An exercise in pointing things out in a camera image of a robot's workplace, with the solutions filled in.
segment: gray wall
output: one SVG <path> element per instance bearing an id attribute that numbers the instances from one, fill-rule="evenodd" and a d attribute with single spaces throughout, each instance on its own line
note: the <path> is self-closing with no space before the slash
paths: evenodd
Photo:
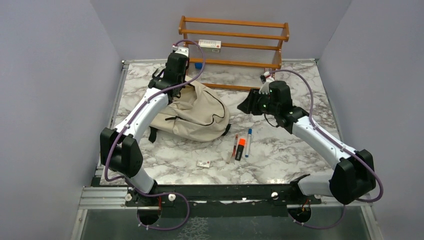
<path id="1" fill-rule="evenodd" d="M 346 143 L 374 155 L 387 240 L 423 239 L 424 2 L 353 0 L 318 63 Z"/>
<path id="2" fill-rule="evenodd" d="M 283 58 L 319 58 L 351 0 L 91 0 L 119 56 L 165 59 L 186 17 L 288 22 Z"/>
<path id="3" fill-rule="evenodd" d="M 2 240 L 70 238 L 119 73 L 88 0 L 1 1 Z"/>

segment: black cable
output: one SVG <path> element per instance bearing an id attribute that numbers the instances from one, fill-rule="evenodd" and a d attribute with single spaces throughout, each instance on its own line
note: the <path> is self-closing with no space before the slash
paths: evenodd
<path id="1" fill-rule="evenodd" d="M 268 118 L 267 118 L 267 115 L 264 113 L 263 114 L 263 116 L 265 117 L 265 120 L 266 120 L 266 122 L 269 124 L 269 125 L 271 125 L 272 127 L 274 127 L 274 128 L 278 128 L 279 126 L 278 126 L 278 124 L 277 125 L 272 125 L 271 123 L 270 123 L 270 121 L 268 121 Z"/>

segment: blue marker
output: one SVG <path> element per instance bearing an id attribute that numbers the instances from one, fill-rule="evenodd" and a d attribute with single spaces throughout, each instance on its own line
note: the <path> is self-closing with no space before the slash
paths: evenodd
<path id="1" fill-rule="evenodd" d="M 252 129 L 249 128 L 249 132 L 247 133 L 246 155 L 244 155 L 246 158 L 249 157 L 249 151 L 251 149 L 251 142 L 252 142 Z"/>

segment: orange cap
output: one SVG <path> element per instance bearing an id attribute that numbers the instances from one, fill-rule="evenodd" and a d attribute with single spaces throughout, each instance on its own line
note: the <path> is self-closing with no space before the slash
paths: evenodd
<path id="1" fill-rule="evenodd" d="M 240 141 L 238 142 L 238 145 L 245 145 L 246 144 L 246 139 L 244 138 L 240 138 Z"/>

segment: marble table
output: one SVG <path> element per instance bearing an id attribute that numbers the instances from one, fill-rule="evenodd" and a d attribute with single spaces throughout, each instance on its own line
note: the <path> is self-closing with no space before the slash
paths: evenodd
<path id="1" fill-rule="evenodd" d="M 122 121 L 142 98 L 152 73 L 163 63 L 133 63 L 129 66 L 123 86 L 115 123 Z M 313 90 L 314 119 L 334 136 L 339 136 L 329 106 L 326 92 L 314 61 L 283 62 L 282 68 L 299 72 Z M 197 70 L 190 68 L 189 76 Z M 200 82 L 259 87 L 259 68 L 238 68 L 207 65 Z M 293 104 L 309 110 L 310 96 L 305 84 L 297 76 L 277 73 L 276 80 L 284 80 L 290 86 Z M 143 168 L 159 184 L 285 184 L 304 174 L 330 173 L 330 166 L 303 140 L 290 135 L 283 128 L 274 128 L 264 116 L 246 115 L 237 109 L 248 95 L 246 91 L 215 89 L 227 105 L 231 117 L 231 129 L 226 136 L 210 142 L 196 142 L 158 131 L 155 143 L 148 141 L 149 131 L 144 133 L 139 146 L 143 154 Z M 252 128 L 250 156 L 241 161 L 226 163 L 233 149 L 236 134 L 246 136 Z M 210 168 L 197 166 L 197 161 L 208 160 Z M 109 176 L 117 174 L 109 171 Z M 101 185 L 124 185 L 123 180 Z"/>

